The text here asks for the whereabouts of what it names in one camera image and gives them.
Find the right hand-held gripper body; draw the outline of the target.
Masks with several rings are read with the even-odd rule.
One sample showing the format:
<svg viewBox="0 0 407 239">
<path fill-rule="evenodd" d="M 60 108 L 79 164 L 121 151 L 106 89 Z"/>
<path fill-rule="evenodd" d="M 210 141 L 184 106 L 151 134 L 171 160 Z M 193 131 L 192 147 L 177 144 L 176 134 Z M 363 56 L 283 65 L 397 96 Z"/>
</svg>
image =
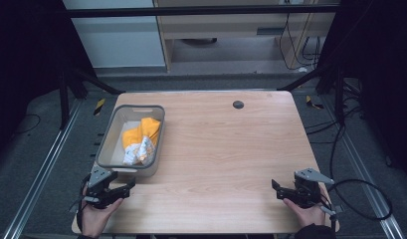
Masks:
<svg viewBox="0 0 407 239">
<path fill-rule="evenodd" d="M 306 168 L 295 172 L 296 195 L 292 202 L 300 208 L 310 208 L 321 203 L 319 183 L 334 184 L 334 180 L 313 168 Z"/>
</svg>

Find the black horizontal frame bar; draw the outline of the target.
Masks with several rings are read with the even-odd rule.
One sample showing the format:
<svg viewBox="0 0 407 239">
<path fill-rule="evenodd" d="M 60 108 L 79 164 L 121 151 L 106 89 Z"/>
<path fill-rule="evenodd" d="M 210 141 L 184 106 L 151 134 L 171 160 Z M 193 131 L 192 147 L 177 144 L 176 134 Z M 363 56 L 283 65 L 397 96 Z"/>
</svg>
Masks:
<svg viewBox="0 0 407 239">
<path fill-rule="evenodd" d="M 55 11 L 54 15 L 70 18 L 99 17 L 147 17 L 147 16 L 194 16 L 194 15 L 237 15 L 237 14 L 289 14 L 289 13 L 332 13 L 339 11 L 339 4 L 313 5 L 250 5 L 250 6 L 191 6 L 119 9 L 74 9 Z"/>
</svg>

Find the grey plastic basket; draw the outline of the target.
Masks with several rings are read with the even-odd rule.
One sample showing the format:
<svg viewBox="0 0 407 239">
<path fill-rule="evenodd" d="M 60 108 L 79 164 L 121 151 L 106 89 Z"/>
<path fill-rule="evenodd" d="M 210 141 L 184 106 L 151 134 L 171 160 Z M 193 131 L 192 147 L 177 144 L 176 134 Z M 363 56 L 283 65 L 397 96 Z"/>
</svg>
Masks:
<svg viewBox="0 0 407 239">
<path fill-rule="evenodd" d="M 159 162 L 164 134 L 165 110 L 162 106 L 121 105 L 113 111 L 102 144 L 96 156 L 97 165 L 120 172 L 133 173 L 139 177 L 152 176 Z M 154 151 L 148 154 L 147 163 L 126 163 L 122 135 L 129 129 L 139 128 L 143 119 L 151 118 L 160 122 Z"/>
</svg>

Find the black metal stand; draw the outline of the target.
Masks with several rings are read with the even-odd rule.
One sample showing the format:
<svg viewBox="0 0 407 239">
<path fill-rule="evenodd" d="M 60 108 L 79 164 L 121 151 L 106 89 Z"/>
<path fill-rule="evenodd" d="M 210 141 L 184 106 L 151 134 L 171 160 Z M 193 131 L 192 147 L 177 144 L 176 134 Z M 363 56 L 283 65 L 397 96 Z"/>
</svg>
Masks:
<svg viewBox="0 0 407 239">
<path fill-rule="evenodd" d="M 65 68 L 60 70 L 58 75 L 60 106 L 61 106 L 61 125 L 60 129 L 64 129 L 70 119 L 70 107 L 68 90 L 71 90 L 76 99 L 85 99 L 88 95 L 88 90 L 83 84 L 83 81 L 93 84 L 94 86 L 106 91 L 111 95 L 122 94 L 121 90 L 111 87 L 100 81 L 96 76 L 92 76 L 80 69 Z"/>
<path fill-rule="evenodd" d="M 343 78 L 344 67 L 341 65 L 325 64 L 317 67 L 315 70 L 303 75 L 293 83 L 279 88 L 279 91 L 293 91 L 298 86 L 303 85 L 309 80 L 319 77 L 316 85 L 316 91 L 320 94 L 326 94 L 331 88 L 334 88 L 334 115 L 340 125 L 344 125 L 343 113 Z"/>
</svg>

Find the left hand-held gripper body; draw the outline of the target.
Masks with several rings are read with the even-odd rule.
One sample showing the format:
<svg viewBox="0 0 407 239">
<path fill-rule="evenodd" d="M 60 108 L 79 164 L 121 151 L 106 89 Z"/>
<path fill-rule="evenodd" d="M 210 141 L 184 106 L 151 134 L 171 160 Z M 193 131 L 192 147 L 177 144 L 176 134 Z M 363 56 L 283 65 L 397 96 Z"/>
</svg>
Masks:
<svg viewBox="0 0 407 239">
<path fill-rule="evenodd" d="M 117 179 L 116 171 L 95 165 L 88 178 L 86 202 L 97 209 L 105 209 L 116 202 L 116 200 L 109 198 L 109 193 L 112 191 L 109 185 L 115 179 Z"/>
</svg>

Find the dark curtain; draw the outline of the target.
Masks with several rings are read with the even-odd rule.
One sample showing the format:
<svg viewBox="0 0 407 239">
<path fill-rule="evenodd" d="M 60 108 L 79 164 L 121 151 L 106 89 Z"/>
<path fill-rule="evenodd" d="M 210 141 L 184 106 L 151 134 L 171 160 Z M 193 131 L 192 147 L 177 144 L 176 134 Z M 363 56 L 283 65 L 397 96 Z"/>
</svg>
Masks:
<svg viewBox="0 0 407 239">
<path fill-rule="evenodd" d="M 320 61 L 362 83 L 362 101 L 407 175 L 407 0 L 340 0 Z"/>
<path fill-rule="evenodd" d="M 72 69 L 96 73 L 63 0 L 0 0 L 0 154 L 34 98 Z"/>
</svg>

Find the person's right hand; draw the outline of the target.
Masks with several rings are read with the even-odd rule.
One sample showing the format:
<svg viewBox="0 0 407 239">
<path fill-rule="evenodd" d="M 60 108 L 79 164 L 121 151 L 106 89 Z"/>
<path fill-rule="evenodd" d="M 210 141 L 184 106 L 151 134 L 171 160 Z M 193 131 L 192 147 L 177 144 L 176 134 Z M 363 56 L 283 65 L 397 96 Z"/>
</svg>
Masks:
<svg viewBox="0 0 407 239">
<path fill-rule="evenodd" d="M 310 208 L 300 208 L 288 198 L 283 202 L 291 209 L 296 215 L 301 228 L 314 225 L 325 225 L 325 213 L 322 211 L 322 204 L 318 203 Z"/>
</svg>

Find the orange and white cloth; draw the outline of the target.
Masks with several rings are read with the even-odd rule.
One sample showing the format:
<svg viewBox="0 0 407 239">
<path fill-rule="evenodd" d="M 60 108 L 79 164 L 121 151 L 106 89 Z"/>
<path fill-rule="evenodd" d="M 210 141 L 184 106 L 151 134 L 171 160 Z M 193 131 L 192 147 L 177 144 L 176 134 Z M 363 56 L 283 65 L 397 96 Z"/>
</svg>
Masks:
<svg viewBox="0 0 407 239">
<path fill-rule="evenodd" d="M 143 118 L 139 125 L 121 135 L 125 165 L 147 166 L 154 158 L 161 122 L 154 118 Z"/>
</svg>

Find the aluminium floor rail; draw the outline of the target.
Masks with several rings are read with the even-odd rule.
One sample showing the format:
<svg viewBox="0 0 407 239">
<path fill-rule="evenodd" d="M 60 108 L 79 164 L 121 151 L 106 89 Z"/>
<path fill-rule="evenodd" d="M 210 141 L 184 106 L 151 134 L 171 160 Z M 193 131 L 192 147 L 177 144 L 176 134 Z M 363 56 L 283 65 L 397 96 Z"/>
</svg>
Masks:
<svg viewBox="0 0 407 239">
<path fill-rule="evenodd" d="M 65 145 L 67 138 L 73 128 L 74 123 L 79 115 L 79 110 L 83 104 L 83 100 L 74 100 L 73 106 L 69 111 L 69 119 L 66 125 L 59 130 L 47 156 L 44 159 L 36 177 L 31 184 L 23 202 L 21 203 L 16 215 L 5 230 L 2 239 L 19 239 L 25 225 L 37 204 L 37 201 L 43 191 L 45 184 L 54 168 L 54 165 Z"/>
<path fill-rule="evenodd" d="M 325 109 L 330 114 L 330 117 L 333 120 L 336 120 L 334 115 L 333 100 L 330 97 L 326 96 L 321 96 L 320 98 L 324 103 Z M 367 170 L 364 162 L 362 161 L 361 156 L 356 150 L 356 147 L 350 135 L 347 132 L 344 132 L 341 135 L 341 140 L 348 154 L 348 160 L 350 161 L 357 177 L 369 183 L 374 183 L 374 179 Z M 374 189 L 369 185 L 364 185 L 363 189 L 370 205 L 372 206 L 372 210 L 377 217 L 384 217 L 390 212 L 390 206 L 386 202 L 385 196 L 380 193 L 378 189 Z M 388 239 L 406 239 L 397 220 L 392 214 L 390 214 L 388 218 L 381 220 L 380 225 Z"/>
</svg>

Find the person's left hand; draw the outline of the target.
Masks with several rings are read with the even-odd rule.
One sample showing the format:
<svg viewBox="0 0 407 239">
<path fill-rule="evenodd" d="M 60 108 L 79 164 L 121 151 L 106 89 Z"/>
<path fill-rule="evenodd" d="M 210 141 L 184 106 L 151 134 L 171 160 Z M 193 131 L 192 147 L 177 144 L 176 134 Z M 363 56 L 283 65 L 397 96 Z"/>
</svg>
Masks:
<svg viewBox="0 0 407 239">
<path fill-rule="evenodd" d="M 105 229 L 108 220 L 115 213 L 123 199 L 118 199 L 115 203 L 105 209 L 96 209 L 83 202 L 82 204 L 82 235 L 92 239 L 98 239 Z"/>
</svg>

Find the white cabinet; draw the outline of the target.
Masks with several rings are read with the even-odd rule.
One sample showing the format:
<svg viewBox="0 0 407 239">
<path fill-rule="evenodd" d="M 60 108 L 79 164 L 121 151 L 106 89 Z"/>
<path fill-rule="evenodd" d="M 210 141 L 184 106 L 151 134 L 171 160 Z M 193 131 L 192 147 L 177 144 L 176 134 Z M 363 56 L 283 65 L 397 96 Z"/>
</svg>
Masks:
<svg viewBox="0 0 407 239">
<path fill-rule="evenodd" d="M 68 10 L 153 7 L 152 0 L 63 0 Z M 73 18 L 95 69 L 164 67 L 156 18 Z"/>
</svg>

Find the light wooden desk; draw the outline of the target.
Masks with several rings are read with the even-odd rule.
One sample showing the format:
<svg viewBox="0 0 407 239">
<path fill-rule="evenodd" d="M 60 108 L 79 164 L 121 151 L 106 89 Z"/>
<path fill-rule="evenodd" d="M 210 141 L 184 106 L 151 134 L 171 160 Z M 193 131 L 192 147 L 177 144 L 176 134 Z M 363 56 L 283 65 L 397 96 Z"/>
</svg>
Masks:
<svg viewBox="0 0 407 239">
<path fill-rule="evenodd" d="M 311 5 L 339 0 L 152 0 L 156 7 Z M 159 16 L 164 40 L 274 36 L 287 67 L 300 64 L 308 37 L 325 37 L 334 13 Z"/>
</svg>

